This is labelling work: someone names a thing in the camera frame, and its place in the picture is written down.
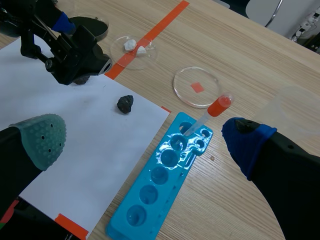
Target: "orange tape strip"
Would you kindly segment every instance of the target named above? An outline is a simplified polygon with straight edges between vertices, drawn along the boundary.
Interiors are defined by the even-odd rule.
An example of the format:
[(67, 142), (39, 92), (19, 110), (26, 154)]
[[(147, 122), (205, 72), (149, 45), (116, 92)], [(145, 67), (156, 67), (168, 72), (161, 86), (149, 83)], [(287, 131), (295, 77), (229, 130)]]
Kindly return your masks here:
[[(185, 0), (181, 1), (167, 16), (165, 16), (157, 25), (155, 25), (140, 41), (137, 46), (146, 47), (149, 42), (154, 40), (187, 6), (189, 3)], [(136, 57), (136, 49), (133, 53), (126, 53), (118, 60), (118, 63), (105, 73), (111, 79), (115, 79)]]
[(171, 111), (170, 111), (168, 108), (166, 108), (166, 107), (164, 107), (164, 106), (161, 106), (161, 108), (164, 109), (164, 110), (166, 110), (167, 112), (171, 113)]
[(86, 236), (89, 232), (69, 218), (63, 216), (61, 213), (59, 213), (58, 217), (54, 221), (79, 239), (86, 240)]

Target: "blue plastic tray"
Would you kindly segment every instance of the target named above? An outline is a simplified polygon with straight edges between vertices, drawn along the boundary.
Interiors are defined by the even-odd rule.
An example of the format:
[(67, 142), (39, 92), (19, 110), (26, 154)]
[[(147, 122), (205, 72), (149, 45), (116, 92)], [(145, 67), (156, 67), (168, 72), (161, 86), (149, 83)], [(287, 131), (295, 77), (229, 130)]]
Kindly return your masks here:
[(202, 126), (183, 133), (196, 121), (180, 112), (156, 147), (129, 192), (106, 226), (113, 240), (154, 240), (196, 159), (213, 131)]

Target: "dark stone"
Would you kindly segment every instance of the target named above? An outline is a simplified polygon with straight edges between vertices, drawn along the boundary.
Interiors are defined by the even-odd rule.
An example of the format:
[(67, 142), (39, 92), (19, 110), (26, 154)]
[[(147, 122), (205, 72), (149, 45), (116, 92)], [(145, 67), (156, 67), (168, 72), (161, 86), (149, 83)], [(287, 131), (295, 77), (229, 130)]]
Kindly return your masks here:
[(89, 80), (90, 76), (78, 77), (73, 82), (77, 85), (83, 85)]
[(134, 104), (134, 96), (127, 95), (120, 97), (116, 106), (122, 113), (127, 114), (131, 112), (132, 104)]

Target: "petri dish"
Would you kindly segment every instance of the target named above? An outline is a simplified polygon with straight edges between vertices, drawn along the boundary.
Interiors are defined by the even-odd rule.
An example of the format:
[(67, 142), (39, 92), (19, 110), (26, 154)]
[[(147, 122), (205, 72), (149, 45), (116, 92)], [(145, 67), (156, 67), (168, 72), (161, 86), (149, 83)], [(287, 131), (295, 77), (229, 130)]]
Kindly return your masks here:
[(208, 108), (222, 94), (218, 79), (197, 66), (179, 70), (174, 76), (173, 88), (183, 102), (195, 108)]
[[(125, 51), (125, 43), (135, 40), (136, 47), (133, 51)], [(137, 55), (138, 48), (144, 47), (146, 54)], [(142, 70), (152, 66), (158, 57), (158, 49), (153, 41), (123, 34), (117, 36), (110, 46), (110, 55), (114, 63), (131, 70)]]
[(88, 29), (95, 36), (98, 42), (105, 39), (108, 34), (108, 21), (98, 18), (97, 16), (83, 15), (74, 16), (69, 19), (75, 24), (75, 28), (82, 25)]

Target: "green rubber fingertip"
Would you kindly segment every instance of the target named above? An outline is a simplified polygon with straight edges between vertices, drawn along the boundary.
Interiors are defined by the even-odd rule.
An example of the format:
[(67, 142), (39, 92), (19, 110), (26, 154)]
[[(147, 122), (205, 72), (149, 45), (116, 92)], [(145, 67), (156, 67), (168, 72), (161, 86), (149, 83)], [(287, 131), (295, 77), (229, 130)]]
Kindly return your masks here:
[(60, 156), (66, 142), (66, 124), (56, 114), (36, 116), (11, 124), (20, 130), (22, 145), (34, 163), (45, 171)]

